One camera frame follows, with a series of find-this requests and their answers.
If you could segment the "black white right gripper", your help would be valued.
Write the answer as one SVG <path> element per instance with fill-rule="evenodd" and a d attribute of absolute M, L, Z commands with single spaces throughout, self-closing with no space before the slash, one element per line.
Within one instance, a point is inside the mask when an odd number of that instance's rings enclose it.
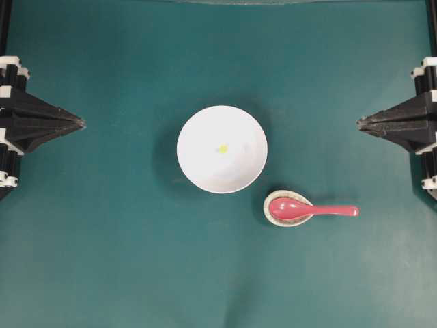
<path fill-rule="evenodd" d="M 390 109 L 364 116 L 358 129 L 414 152 L 421 159 L 421 188 L 436 200 L 436 57 L 411 72 L 416 96 Z M 426 123 L 386 123 L 425 120 Z"/>

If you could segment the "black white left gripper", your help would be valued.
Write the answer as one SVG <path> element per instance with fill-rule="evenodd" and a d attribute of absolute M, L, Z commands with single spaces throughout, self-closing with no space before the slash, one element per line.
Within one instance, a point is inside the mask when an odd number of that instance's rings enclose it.
<path fill-rule="evenodd" d="M 18 186 L 24 154 L 84 129 L 80 117 L 23 92 L 29 77 L 19 57 L 1 56 L 1 200 Z M 12 122 L 13 111 L 23 117 L 68 122 Z"/>

